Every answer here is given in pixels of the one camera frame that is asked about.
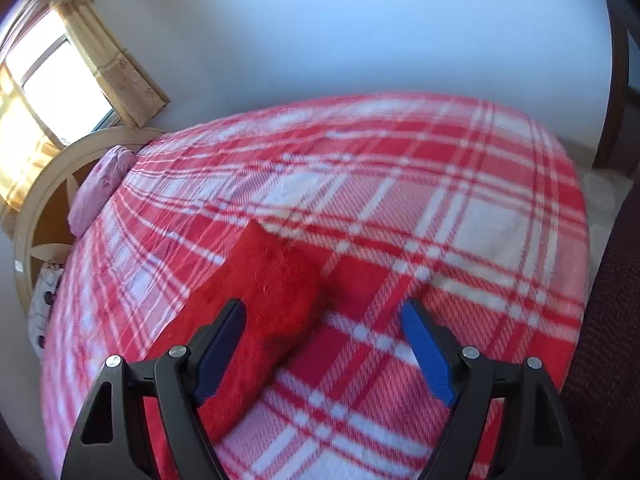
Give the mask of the pink pillow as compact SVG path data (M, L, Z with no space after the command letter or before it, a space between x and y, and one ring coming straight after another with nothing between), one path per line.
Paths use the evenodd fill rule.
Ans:
M136 162L129 148L115 145L92 168L70 205L70 232L82 237Z

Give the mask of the bright window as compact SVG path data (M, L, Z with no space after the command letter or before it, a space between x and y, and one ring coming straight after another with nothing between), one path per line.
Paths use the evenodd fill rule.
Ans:
M6 65L27 104L62 144L117 122L55 11L44 11L27 26L9 50Z

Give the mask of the dark wooden door frame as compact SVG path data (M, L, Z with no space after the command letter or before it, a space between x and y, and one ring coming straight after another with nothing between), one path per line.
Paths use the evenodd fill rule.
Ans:
M639 172L639 0L605 0L611 29L608 107L592 166Z

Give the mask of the red knit sweater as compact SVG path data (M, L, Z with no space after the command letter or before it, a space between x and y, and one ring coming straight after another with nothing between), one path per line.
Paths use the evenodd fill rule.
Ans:
M198 414L210 442L224 438L253 406L277 366L305 339L326 307L321 266L251 221L226 261L190 293L148 352L158 358L213 322L230 299L246 307L246 325L216 394Z

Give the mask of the red white plaid blanket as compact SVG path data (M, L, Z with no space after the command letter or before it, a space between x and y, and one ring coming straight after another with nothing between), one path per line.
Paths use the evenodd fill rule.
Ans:
M148 144L67 259L41 375L61 468L111 354L141 360L248 222L290 240L328 310L217 448L242 479L409 479L447 417L399 327L419 298L494 359L564 382L585 311L574 166L523 113L426 93L258 110Z

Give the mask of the white patterned pillow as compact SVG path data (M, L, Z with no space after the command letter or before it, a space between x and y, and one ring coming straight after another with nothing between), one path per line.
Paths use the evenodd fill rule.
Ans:
M64 268L57 263L45 263L40 269L27 315L27 335L35 355L42 360L46 333L58 285Z

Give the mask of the cream wooden headboard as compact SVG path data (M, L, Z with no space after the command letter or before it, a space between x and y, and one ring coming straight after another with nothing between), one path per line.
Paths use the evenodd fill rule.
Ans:
M75 237L67 215L96 162L115 145L135 152L162 134L157 128L103 129L63 148L40 172L26 195L14 232L14 278L24 311L29 310L43 263L62 263L70 253Z

